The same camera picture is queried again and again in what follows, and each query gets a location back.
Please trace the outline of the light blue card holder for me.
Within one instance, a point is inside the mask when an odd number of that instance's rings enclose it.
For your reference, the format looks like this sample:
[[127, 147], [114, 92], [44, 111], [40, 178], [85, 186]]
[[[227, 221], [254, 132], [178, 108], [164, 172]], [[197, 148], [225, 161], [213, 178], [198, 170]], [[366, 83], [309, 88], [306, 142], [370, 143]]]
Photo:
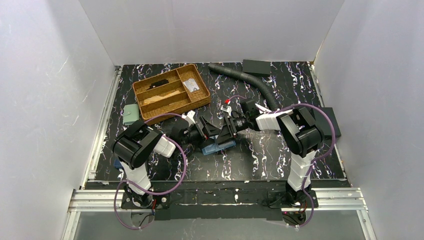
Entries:
[[205, 156], [210, 155], [210, 154], [214, 154], [216, 152], [220, 152], [222, 150], [225, 150], [227, 148], [230, 148], [230, 147], [233, 147], [233, 146], [236, 145], [236, 142], [234, 140], [227, 143], [227, 144], [219, 145], [219, 144], [217, 144], [216, 136], [212, 136], [211, 138], [215, 139], [215, 144], [201, 149], [203, 155], [205, 155]]

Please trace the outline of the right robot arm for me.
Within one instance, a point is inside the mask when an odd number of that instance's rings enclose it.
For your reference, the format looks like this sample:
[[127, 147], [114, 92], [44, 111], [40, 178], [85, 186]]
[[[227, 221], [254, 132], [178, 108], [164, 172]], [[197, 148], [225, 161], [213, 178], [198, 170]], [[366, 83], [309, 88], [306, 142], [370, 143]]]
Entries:
[[252, 100], [243, 100], [241, 110], [242, 114], [225, 118], [215, 138], [217, 144], [229, 142], [238, 132], [246, 129], [257, 132], [280, 132], [291, 154], [285, 199], [292, 203], [305, 199], [311, 184], [309, 168], [325, 139], [324, 132], [317, 125], [307, 106], [271, 111]]

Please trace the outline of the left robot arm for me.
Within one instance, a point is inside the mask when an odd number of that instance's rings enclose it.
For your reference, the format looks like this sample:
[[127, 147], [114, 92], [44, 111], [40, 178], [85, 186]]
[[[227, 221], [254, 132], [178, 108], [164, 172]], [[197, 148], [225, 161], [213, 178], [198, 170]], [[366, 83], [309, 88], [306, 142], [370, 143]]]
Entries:
[[173, 188], [164, 192], [151, 191], [147, 163], [152, 153], [170, 158], [175, 152], [180, 152], [186, 162], [187, 157], [181, 145], [193, 144], [205, 148], [215, 142], [213, 137], [220, 131], [203, 117], [194, 121], [192, 117], [182, 115], [171, 128], [170, 134], [166, 135], [140, 119], [115, 138], [110, 150], [121, 162], [131, 193], [141, 198], [146, 194], [163, 196], [178, 188], [182, 181], [179, 180]]

